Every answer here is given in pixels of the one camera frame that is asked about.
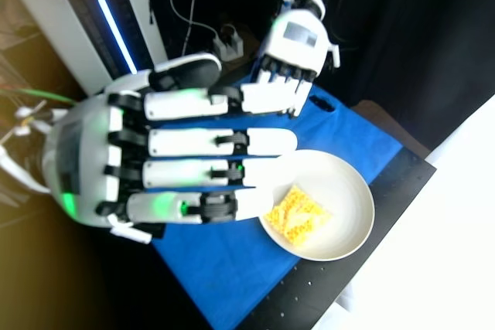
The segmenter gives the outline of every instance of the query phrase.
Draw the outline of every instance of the green wire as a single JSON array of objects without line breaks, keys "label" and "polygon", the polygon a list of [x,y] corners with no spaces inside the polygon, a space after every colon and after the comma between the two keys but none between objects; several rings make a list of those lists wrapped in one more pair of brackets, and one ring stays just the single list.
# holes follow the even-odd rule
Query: green wire
[{"label": "green wire", "polygon": [[7,89],[7,90],[2,90],[2,93],[5,93],[7,95],[9,95],[10,93],[27,94],[29,96],[46,98],[47,100],[56,100],[59,102],[64,102],[65,104],[76,104],[77,103],[75,100],[71,100],[70,98],[60,96],[59,94],[50,93],[50,92],[46,92],[44,90],[37,90],[37,89],[26,89],[26,88],[12,89],[12,90]]}]

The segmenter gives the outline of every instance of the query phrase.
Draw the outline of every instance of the white plate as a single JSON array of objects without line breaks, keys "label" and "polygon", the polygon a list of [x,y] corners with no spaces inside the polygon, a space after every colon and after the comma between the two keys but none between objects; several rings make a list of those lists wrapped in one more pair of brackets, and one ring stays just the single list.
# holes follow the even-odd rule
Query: white plate
[{"label": "white plate", "polygon": [[299,150],[277,161],[291,181],[273,188],[275,205],[292,184],[312,197],[332,218],[315,236],[295,247],[275,231],[263,216],[261,225],[282,248],[308,260],[337,260],[352,254],[368,238],[374,223],[374,201],[363,177],[341,158],[326,152]]}]

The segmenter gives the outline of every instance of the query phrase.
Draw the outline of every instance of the robotic hand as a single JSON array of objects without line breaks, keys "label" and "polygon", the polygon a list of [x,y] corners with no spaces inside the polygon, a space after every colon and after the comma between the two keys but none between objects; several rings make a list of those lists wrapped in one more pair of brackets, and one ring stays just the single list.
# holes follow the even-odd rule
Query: robotic hand
[{"label": "robotic hand", "polygon": [[[254,83],[215,86],[220,62],[199,53],[122,77],[58,120],[46,139],[43,175],[64,210],[79,223],[145,243],[151,235],[139,223],[211,223],[269,211],[271,190],[257,186],[271,177],[274,159],[252,156],[295,150],[291,131],[158,128],[195,117],[299,116],[328,51],[338,67],[339,50],[321,23],[322,0],[283,1],[253,70]],[[239,188],[150,192],[195,185]]]}]

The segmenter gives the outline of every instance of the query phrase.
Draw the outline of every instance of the blue mat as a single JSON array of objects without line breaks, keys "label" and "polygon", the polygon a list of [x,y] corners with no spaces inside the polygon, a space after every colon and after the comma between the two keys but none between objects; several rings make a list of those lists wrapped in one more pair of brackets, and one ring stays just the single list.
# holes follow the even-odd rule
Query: blue mat
[{"label": "blue mat", "polygon": [[[336,109],[327,112],[307,101],[300,117],[243,117],[194,121],[205,128],[288,128],[298,149],[326,151],[349,162],[371,182],[398,153],[401,144],[324,90],[316,95]],[[167,124],[164,128],[190,127]],[[211,326],[231,329],[294,267],[299,258],[276,245],[257,219],[205,226],[168,225],[162,240],[153,240],[172,272]]]}]

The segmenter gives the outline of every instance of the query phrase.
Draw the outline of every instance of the yellow sponge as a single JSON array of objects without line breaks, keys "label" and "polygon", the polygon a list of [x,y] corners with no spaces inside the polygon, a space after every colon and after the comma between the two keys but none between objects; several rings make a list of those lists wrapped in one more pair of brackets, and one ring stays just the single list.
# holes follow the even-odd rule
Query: yellow sponge
[{"label": "yellow sponge", "polygon": [[303,244],[331,215],[293,185],[285,198],[265,219],[296,246]]}]

